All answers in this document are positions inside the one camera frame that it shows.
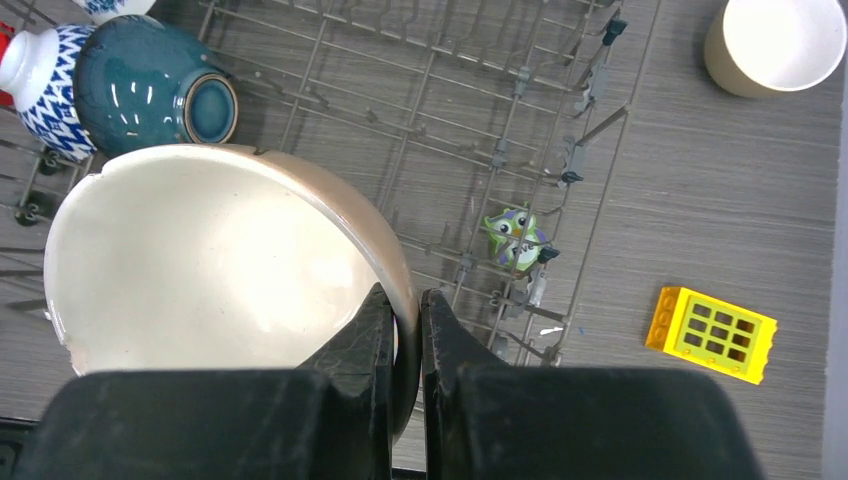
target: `rack wheel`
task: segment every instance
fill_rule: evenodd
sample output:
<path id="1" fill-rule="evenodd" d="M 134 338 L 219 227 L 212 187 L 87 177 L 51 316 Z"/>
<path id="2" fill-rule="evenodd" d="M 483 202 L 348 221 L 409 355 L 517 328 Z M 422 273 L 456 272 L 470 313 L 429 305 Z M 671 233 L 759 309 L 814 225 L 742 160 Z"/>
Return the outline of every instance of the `rack wheel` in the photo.
<path id="1" fill-rule="evenodd" d="M 45 177 L 49 177 L 61 172 L 65 169 L 65 166 L 59 163 L 61 158 L 62 156 L 59 152 L 50 148 L 45 148 L 44 156 L 38 160 L 38 173 Z"/>
<path id="2" fill-rule="evenodd" d="M 49 195 L 33 190 L 26 205 L 15 212 L 15 221 L 22 227 L 31 227 L 38 223 L 38 216 L 52 217 L 55 204 Z"/>
<path id="3" fill-rule="evenodd" d="M 495 334 L 495 341 L 492 343 L 492 352 L 503 361 L 506 361 L 507 352 L 509 352 L 509 339 L 501 334 Z"/>

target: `white bowl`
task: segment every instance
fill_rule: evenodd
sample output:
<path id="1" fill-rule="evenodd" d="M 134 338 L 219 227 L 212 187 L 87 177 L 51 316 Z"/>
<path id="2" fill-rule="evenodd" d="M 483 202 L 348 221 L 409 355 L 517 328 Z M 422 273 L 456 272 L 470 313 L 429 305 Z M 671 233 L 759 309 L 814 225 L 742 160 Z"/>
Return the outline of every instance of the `white bowl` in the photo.
<path id="1" fill-rule="evenodd" d="M 74 370 L 294 367 L 379 281 L 397 316 L 399 434 L 421 346 L 397 237 L 326 170 L 253 152 L 148 148 L 71 191 L 50 229 L 44 283 Z"/>
<path id="2" fill-rule="evenodd" d="M 743 97 L 769 97 L 824 81 L 848 42 L 838 0 L 730 0 L 707 33 L 710 76 Z"/>

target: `gray wooden table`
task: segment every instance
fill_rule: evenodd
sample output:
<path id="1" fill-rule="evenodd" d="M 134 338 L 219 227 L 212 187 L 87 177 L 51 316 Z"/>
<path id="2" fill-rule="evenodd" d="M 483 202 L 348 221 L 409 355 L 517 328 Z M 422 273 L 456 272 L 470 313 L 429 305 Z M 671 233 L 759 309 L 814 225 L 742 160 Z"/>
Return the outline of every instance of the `gray wooden table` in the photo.
<path id="1" fill-rule="evenodd" d="M 622 98 L 635 73 L 628 62 L 638 60 L 653 4 L 631 2 L 625 12 L 630 27 L 616 44 L 611 84 Z M 786 98 L 750 101 L 723 93 L 710 82 L 700 55 L 720 6 L 720 0 L 666 2 L 575 320 L 579 328 L 563 361 L 689 368 L 642 346 L 664 285 L 688 286 L 777 318 L 779 331 L 762 385 L 712 376 L 735 402 L 771 478 L 816 478 L 821 476 L 842 69 L 823 85 Z M 60 20 L 80 18 L 71 2 L 45 0 L 42 7 Z M 163 7 L 170 9 L 163 18 L 196 28 L 196 10 Z M 238 31 L 230 41 L 271 61 L 280 48 Z M 344 69 L 350 82 L 382 82 L 386 91 L 406 92 L 406 85 L 396 83 L 402 79 L 351 70 L 339 59 L 328 57 L 323 68 L 323 75 Z M 262 105 L 245 108 L 237 141 L 279 132 L 283 117 L 267 115 Z M 312 127 L 301 136 L 297 153 L 334 167 L 373 194 L 379 179 L 369 173 L 374 170 L 369 145 L 352 132 Z M 0 136 L 26 139 L 10 117 L 0 123 Z M 593 147 L 600 160 L 589 166 L 586 182 L 575 191 L 561 244 L 585 243 L 613 146 L 614 138 L 604 138 Z M 26 171 L 10 157 L 4 173 Z M 421 181 L 404 192 L 405 216 L 413 219 L 406 227 L 429 231 L 463 208 L 466 192 L 445 187 L 436 160 L 420 156 L 416 162 Z M 16 188 L 4 185 L 0 195 L 11 198 Z M 22 231 L 10 218 L 0 219 L 7 245 L 43 245 L 45 233 L 39 227 Z M 580 258 L 566 250 L 558 261 L 544 306 L 564 310 Z M 3 295 L 12 294 L 0 292 L 0 300 Z M 548 339 L 538 337 L 542 344 Z M 0 415 L 38 418 L 71 376 L 49 323 L 0 319 Z M 423 458 L 423 425 L 413 421 L 395 448 L 395 462 L 422 468 Z"/>

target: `beige cup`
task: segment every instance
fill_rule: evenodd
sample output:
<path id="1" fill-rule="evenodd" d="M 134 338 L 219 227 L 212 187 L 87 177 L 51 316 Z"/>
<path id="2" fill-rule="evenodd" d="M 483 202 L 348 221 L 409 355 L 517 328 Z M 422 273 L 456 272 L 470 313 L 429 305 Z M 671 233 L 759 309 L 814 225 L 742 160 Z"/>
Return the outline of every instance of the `beige cup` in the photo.
<path id="1" fill-rule="evenodd" d="M 704 59 L 713 80 L 751 98 L 818 85 L 845 53 L 838 0 L 729 0 L 713 20 Z"/>
<path id="2" fill-rule="evenodd" d="M 233 145 L 138 150 L 83 179 L 47 239 L 44 286 L 78 374 L 286 368 L 380 282 L 396 315 L 395 439 L 418 391 L 418 297 L 380 212 L 330 172 Z"/>

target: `metal wire rack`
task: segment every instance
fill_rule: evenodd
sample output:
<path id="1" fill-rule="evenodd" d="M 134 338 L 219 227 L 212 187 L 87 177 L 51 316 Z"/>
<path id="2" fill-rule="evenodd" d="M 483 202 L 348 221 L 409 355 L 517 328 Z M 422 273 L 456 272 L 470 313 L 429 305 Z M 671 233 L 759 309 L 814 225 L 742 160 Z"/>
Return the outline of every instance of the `metal wire rack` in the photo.
<path id="1" fill-rule="evenodd" d="M 273 141 L 263 140 L 257 149 L 301 154 L 299 137 L 316 125 L 342 125 L 388 145 L 388 162 L 381 165 L 373 200 L 406 247 L 422 286 L 448 290 L 461 321 L 505 360 L 557 365 L 660 16 L 658 4 L 626 100 L 614 110 L 606 108 L 611 113 L 597 120 L 612 81 L 613 44 L 626 26 L 624 3 L 202 0 L 197 36 L 218 55 L 206 60 L 231 74 L 240 96 L 279 120 Z M 0 6 L 17 18 L 16 28 L 39 30 L 56 24 L 36 8 L 35 0 L 0 0 Z M 245 38 L 257 39 L 263 48 L 277 45 L 291 55 L 285 62 L 270 60 Z M 385 86 L 346 83 L 321 69 L 327 55 L 345 59 L 353 65 L 349 68 L 367 62 L 378 72 L 374 74 L 406 78 L 411 94 L 392 96 L 382 91 Z M 447 108 L 456 101 L 452 99 L 466 97 L 491 108 L 476 117 L 462 112 L 462 106 Z M 561 247 L 557 239 L 570 193 L 580 187 L 584 167 L 593 158 L 591 147 L 616 128 L 618 140 L 588 243 Z M 0 206 L 11 210 L 24 227 L 48 225 L 66 192 L 97 164 L 89 159 L 74 165 L 33 144 L 0 140 L 0 147 L 32 163 L 28 176 L 0 174 L 0 180 L 21 186 L 17 202 Z M 421 155 L 443 158 L 443 165 L 450 165 L 441 172 L 445 181 L 473 183 L 468 210 L 445 222 L 440 231 L 424 235 L 404 231 L 400 194 L 408 190 L 404 181 L 414 178 L 414 172 L 406 173 Z M 54 175 L 61 170 L 65 172 Z M 537 219 L 537 228 L 548 235 L 533 240 L 527 237 L 529 228 L 504 233 L 484 226 L 487 214 L 494 217 L 504 209 Z M 487 253 L 486 245 L 492 235 L 506 239 L 494 255 Z M 510 261 L 492 259 L 507 248 L 515 252 Z M 560 248 L 583 258 L 564 313 L 543 306 L 547 277 L 558 268 Z M 538 249 L 538 258 L 531 267 L 519 269 L 519 252 L 527 249 Z M 25 312 L 45 308 L 38 282 L 37 258 L 42 253 L 40 248 L 0 248 L 1 260 L 21 267 L 0 271 L 0 281 L 27 296 L 5 303 L 2 314 L 29 315 Z M 443 268 L 434 270 L 433 259 L 441 260 Z M 536 347 L 531 335 L 539 317 L 561 325 L 558 340 L 544 349 Z"/>

